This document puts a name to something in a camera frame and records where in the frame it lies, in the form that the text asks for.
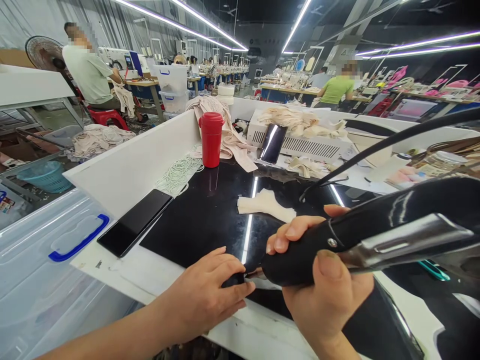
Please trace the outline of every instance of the red bottle cap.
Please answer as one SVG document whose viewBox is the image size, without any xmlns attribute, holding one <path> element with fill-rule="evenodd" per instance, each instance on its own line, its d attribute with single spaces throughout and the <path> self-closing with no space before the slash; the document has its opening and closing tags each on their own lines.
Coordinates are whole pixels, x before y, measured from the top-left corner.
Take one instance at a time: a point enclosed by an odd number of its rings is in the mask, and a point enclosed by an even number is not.
<svg viewBox="0 0 480 360">
<path fill-rule="evenodd" d="M 200 127 L 206 126 L 206 127 L 219 127 L 221 128 L 225 124 L 224 118 L 221 114 L 218 112 L 205 112 L 203 113 L 202 117 L 200 118 L 200 121 L 198 122 L 198 125 Z"/>
</svg>

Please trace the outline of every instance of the bottle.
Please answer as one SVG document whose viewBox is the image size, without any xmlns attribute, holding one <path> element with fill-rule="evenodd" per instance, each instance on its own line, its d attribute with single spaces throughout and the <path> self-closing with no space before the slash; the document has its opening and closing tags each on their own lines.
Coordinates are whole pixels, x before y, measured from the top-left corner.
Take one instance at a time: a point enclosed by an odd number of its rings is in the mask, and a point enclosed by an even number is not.
<svg viewBox="0 0 480 360">
<path fill-rule="evenodd" d="M 218 112 L 205 112 L 198 121 L 201 129 L 201 153 L 206 168 L 216 168 L 220 164 L 220 144 L 224 118 Z"/>
<path fill-rule="evenodd" d="M 412 157 L 410 155 L 393 155 L 386 163 L 373 169 L 367 176 L 365 176 L 365 180 L 367 180 L 369 183 L 380 183 L 396 171 L 406 166 L 411 161 Z"/>
</svg>

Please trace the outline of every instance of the red thermos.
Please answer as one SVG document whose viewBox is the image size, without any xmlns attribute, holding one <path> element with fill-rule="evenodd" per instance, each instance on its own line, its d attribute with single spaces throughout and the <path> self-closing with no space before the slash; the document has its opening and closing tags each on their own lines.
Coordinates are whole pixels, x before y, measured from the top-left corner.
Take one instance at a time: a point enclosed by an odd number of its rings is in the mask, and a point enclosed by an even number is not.
<svg viewBox="0 0 480 360">
<path fill-rule="evenodd" d="M 201 129 L 201 152 L 203 165 L 216 168 L 220 164 L 220 143 L 224 118 L 218 112 L 205 112 L 198 125 Z"/>
</svg>

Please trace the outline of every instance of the screw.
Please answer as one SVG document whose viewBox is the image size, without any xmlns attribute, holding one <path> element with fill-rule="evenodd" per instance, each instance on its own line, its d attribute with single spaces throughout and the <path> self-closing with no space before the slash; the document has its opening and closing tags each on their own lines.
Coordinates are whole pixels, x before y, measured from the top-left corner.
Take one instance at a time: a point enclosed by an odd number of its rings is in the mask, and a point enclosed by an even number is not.
<svg viewBox="0 0 480 360">
<path fill-rule="evenodd" d="M 338 246 L 338 243 L 336 240 L 329 238 L 327 241 L 328 245 L 330 245 L 332 248 L 336 248 Z"/>
</svg>

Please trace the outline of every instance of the glass jar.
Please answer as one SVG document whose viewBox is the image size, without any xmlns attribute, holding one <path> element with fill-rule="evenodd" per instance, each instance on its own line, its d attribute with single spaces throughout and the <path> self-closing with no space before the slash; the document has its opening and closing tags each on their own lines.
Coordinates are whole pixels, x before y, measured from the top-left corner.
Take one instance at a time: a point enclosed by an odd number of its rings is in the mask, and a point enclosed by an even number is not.
<svg viewBox="0 0 480 360">
<path fill-rule="evenodd" d="M 462 156 L 446 151 L 437 151 L 420 161 L 414 167 L 417 172 L 425 173 L 427 176 L 439 176 L 449 173 L 468 162 Z"/>
</svg>

